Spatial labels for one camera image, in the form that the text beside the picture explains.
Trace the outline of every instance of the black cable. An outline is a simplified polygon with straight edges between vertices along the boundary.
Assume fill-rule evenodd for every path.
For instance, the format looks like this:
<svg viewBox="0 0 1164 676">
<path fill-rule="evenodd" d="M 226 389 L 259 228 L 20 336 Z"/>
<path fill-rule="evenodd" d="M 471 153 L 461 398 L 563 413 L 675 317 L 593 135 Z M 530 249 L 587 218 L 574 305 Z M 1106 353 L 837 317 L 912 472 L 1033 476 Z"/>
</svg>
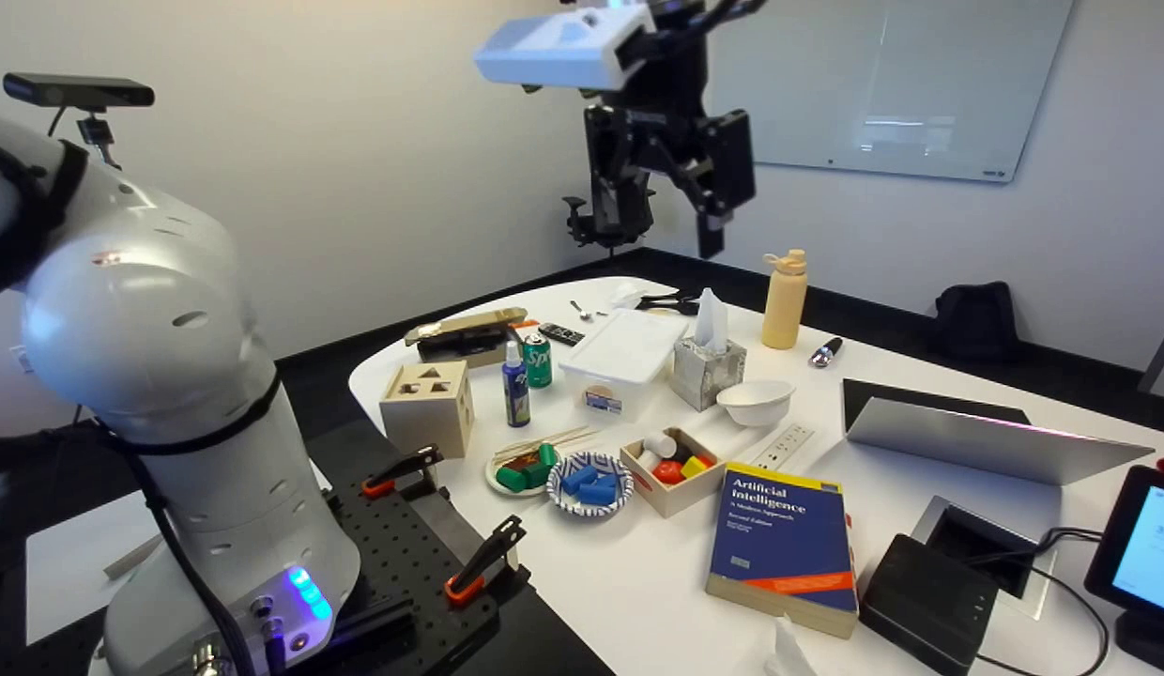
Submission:
<svg viewBox="0 0 1164 676">
<path fill-rule="evenodd" d="M 122 172 L 122 167 L 118 167 L 116 156 L 110 156 L 110 145 L 102 145 L 102 156 L 103 156 L 103 167 L 111 167 L 111 170 L 118 170 L 118 172 Z"/>
<path fill-rule="evenodd" d="M 164 520 L 164 496 L 160 496 L 157 479 L 146 472 L 140 453 L 128 453 L 128 466 L 130 466 L 135 484 L 141 489 L 141 505 L 152 515 L 152 522 L 160 530 L 160 541 L 169 545 L 180 576 L 192 581 L 192 591 L 200 595 L 200 600 L 202 600 L 206 617 L 212 620 L 220 642 L 227 645 L 235 676 L 252 676 L 254 668 L 252 668 L 252 653 L 246 653 L 244 631 L 234 620 L 234 611 L 211 595 L 211 586 L 202 581 L 202 576 L 196 571 L 196 562 L 180 547 L 177 530 Z"/>
<path fill-rule="evenodd" d="M 48 123 L 48 139 L 55 135 L 55 123 L 61 123 L 63 110 L 67 110 L 67 105 L 55 110 L 55 116 L 52 116 L 52 123 Z"/>
<path fill-rule="evenodd" d="M 1040 577 L 1048 577 L 1048 581 L 1055 581 L 1061 595 L 1071 595 L 1095 625 L 1098 625 L 1098 653 L 1095 653 L 1095 660 L 1081 674 L 1081 676 L 1091 676 L 1091 674 L 1098 674 L 1098 666 L 1106 660 L 1106 625 L 1102 625 L 1102 617 L 1095 611 L 1095 603 L 1090 603 L 1072 586 L 1066 586 L 1060 576 L 1048 576 L 1048 571 L 1040 571 L 1040 567 L 1033 567 Z"/>
<path fill-rule="evenodd" d="M 1033 556 L 1052 552 L 1060 541 L 1098 541 L 1098 530 L 1076 530 L 1076 527 L 1052 527 L 1040 545 L 1033 547 Z"/>
<path fill-rule="evenodd" d="M 1005 660 L 995 660 L 995 657 L 986 657 L 986 653 L 976 653 L 976 660 L 986 660 L 990 668 L 1002 668 L 1002 674 L 1036 676 L 1036 674 L 1015 668 L 1015 666 L 1005 666 Z"/>
<path fill-rule="evenodd" d="M 1098 653 L 1095 653 L 1095 660 L 1091 660 L 1081 676 L 1098 674 L 1098 666 L 1106 660 L 1106 642 L 1110 642 L 1102 617 L 1095 611 L 1095 603 L 1090 603 L 1090 600 L 1085 600 L 1072 586 L 1066 586 L 1060 576 L 1048 576 L 1048 571 L 1040 571 L 1040 567 L 1033 567 L 1033 571 L 1036 571 L 1040 577 L 1055 581 L 1061 595 L 1071 595 L 1071 597 L 1095 620 L 1095 626 L 1098 626 Z M 986 666 L 1005 668 L 1005 674 L 1016 674 L 1016 676 L 1033 676 L 1028 668 L 995 660 L 995 657 L 986 657 L 986 653 L 976 653 L 976 660 L 986 660 Z"/>
</svg>

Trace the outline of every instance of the blue light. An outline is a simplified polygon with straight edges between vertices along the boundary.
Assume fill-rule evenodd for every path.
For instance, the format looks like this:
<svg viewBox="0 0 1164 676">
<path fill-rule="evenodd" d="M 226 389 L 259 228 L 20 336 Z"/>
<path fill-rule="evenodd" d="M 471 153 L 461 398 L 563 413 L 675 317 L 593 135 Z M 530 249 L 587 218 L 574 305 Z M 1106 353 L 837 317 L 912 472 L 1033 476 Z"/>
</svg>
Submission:
<svg viewBox="0 0 1164 676">
<path fill-rule="evenodd" d="M 297 591 L 297 597 L 307 603 L 307 611 L 326 625 L 329 620 L 329 603 L 320 591 L 320 581 L 302 571 L 302 567 L 287 567 L 287 586 Z"/>
<path fill-rule="evenodd" d="M 316 617 L 316 620 L 329 620 L 329 603 L 320 597 L 320 600 L 310 603 L 310 617 Z"/>
<path fill-rule="evenodd" d="M 287 567 L 287 586 L 310 586 L 310 576 L 302 567 Z"/>
</svg>

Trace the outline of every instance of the tablet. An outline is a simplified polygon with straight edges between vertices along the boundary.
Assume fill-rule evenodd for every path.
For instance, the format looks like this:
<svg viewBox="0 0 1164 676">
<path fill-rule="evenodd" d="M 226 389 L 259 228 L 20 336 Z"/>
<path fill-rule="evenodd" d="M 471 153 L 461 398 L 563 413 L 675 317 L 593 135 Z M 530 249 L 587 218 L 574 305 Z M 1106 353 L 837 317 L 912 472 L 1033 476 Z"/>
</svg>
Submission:
<svg viewBox="0 0 1164 676">
<path fill-rule="evenodd" d="M 1085 591 L 1164 617 L 1164 472 L 1149 466 L 1125 472 Z"/>
</svg>

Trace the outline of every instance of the marker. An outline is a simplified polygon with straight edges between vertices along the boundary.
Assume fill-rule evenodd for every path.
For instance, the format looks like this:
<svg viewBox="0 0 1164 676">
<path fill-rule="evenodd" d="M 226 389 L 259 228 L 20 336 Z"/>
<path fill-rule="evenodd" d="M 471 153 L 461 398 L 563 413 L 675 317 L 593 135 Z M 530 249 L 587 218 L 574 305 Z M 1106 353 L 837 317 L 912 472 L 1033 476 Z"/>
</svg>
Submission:
<svg viewBox="0 0 1164 676">
<path fill-rule="evenodd" d="M 809 369 L 826 369 L 832 357 L 841 353 L 841 337 L 829 337 L 826 344 L 817 344 L 807 363 Z"/>
</svg>

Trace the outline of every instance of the black box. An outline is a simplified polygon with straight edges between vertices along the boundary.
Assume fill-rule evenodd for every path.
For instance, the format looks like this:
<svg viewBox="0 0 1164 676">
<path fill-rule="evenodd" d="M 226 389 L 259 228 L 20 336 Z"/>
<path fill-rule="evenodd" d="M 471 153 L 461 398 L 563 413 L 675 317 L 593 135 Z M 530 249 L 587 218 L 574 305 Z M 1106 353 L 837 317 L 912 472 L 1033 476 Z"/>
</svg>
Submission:
<svg viewBox="0 0 1164 676">
<path fill-rule="evenodd" d="M 998 586 L 898 532 L 858 597 L 858 625 L 887 633 L 935 674 L 970 674 Z"/>
</svg>

